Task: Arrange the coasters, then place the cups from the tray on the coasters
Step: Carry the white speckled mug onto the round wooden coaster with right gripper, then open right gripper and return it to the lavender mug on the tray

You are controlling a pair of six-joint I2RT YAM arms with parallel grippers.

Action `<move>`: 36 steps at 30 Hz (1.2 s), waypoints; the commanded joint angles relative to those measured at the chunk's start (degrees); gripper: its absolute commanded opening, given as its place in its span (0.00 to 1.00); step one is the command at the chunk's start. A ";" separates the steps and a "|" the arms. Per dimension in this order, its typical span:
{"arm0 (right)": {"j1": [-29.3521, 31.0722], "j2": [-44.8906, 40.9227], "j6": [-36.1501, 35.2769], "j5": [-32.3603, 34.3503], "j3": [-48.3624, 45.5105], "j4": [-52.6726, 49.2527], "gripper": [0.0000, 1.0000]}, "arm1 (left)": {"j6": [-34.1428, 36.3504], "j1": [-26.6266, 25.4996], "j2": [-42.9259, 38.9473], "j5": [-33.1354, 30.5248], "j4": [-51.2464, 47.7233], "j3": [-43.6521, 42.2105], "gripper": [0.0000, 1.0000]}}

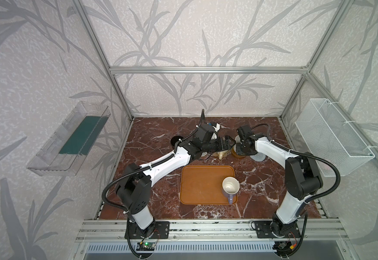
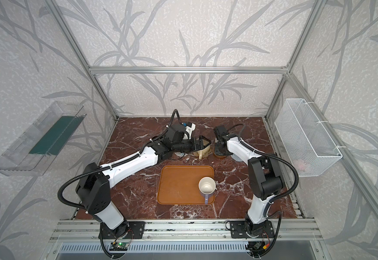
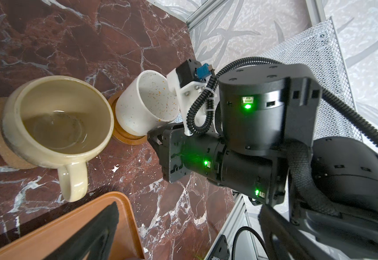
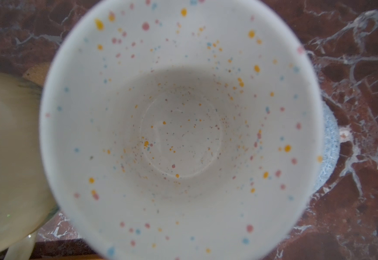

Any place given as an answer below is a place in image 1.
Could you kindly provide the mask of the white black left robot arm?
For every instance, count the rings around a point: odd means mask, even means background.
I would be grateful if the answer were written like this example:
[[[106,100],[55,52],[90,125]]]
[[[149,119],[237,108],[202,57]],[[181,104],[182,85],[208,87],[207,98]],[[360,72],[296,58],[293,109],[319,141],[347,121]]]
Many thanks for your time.
[[[152,187],[174,170],[200,159],[204,153],[227,151],[236,144],[229,135],[220,137],[219,130],[218,123],[202,123],[190,136],[177,139],[168,154],[146,164],[127,166],[115,192],[130,222],[141,231],[152,229],[155,220],[148,207]]]

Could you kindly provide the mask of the beige yellow mug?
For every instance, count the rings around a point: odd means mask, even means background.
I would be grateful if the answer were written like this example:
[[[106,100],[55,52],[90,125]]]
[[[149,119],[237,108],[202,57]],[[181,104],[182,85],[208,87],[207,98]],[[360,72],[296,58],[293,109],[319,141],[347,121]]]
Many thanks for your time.
[[[217,157],[219,160],[222,160],[223,158],[227,157],[229,154],[231,154],[231,150],[224,150],[224,151],[214,153],[213,156]]]

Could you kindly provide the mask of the white and purple mug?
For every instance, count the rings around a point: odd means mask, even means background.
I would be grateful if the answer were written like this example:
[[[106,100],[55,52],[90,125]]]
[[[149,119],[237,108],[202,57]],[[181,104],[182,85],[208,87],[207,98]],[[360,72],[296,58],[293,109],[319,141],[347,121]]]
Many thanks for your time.
[[[227,198],[229,204],[235,202],[235,197],[240,190],[240,183],[234,177],[226,177],[221,186],[223,195]]]

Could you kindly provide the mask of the grey round woven coaster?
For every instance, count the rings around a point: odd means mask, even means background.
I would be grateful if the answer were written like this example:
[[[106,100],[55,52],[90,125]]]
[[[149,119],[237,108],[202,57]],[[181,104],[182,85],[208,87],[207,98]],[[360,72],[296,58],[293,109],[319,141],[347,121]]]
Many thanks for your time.
[[[263,153],[256,153],[254,155],[251,155],[250,158],[256,162],[262,162],[266,159],[266,155]]]

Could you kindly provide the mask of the black mug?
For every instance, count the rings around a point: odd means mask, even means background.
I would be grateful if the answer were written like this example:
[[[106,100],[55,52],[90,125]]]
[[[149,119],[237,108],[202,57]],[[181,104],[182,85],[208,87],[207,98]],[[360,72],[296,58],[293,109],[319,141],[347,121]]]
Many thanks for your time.
[[[175,148],[176,146],[176,143],[178,143],[179,141],[182,141],[183,140],[183,137],[180,136],[180,135],[176,135],[174,137],[171,138],[170,140],[170,144],[173,148]]]

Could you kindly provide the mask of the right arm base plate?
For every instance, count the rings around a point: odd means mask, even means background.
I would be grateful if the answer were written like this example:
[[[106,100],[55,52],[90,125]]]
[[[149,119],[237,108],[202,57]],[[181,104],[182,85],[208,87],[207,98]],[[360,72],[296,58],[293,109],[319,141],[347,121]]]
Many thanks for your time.
[[[252,221],[251,228],[257,238],[301,238],[297,222],[283,224],[279,221]]]

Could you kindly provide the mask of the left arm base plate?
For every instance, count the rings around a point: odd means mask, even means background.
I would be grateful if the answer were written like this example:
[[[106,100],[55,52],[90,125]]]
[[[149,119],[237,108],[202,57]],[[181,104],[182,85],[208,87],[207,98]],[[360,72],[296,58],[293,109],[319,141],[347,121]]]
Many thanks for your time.
[[[170,222],[154,221],[147,228],[141,229],[136,223],[128,222],[125,238],[130,239],[168,239]]]

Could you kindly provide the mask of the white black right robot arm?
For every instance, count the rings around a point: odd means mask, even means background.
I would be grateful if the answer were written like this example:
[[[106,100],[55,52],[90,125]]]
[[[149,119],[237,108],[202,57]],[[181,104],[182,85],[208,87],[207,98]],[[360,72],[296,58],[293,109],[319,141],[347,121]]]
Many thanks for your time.
[[[236,153],[252,156],[262,153],[280,164],[285,169],[285,197],[272,217],[271,229],[274,233],[294,227],[306,201],[323,186],[316,160],[310,153],[298,155],[262,133],[254,133],[249,125],[237,128],[240,142],[236,144]]]

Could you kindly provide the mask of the brown round wooden coaster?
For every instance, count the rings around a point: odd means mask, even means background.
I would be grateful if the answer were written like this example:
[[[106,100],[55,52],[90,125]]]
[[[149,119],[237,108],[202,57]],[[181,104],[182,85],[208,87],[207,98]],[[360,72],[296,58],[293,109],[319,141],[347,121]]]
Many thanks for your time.
[[[235,158],[238,158],[238,159],[242,159],[242,158],[245,158],[245,157],[246,157],[245,155],[238,155],[238,154],[236,153],[236,146],[233,146],[233,147],[232,147],[231,153],[232,153],[232,155],[233,155]]]

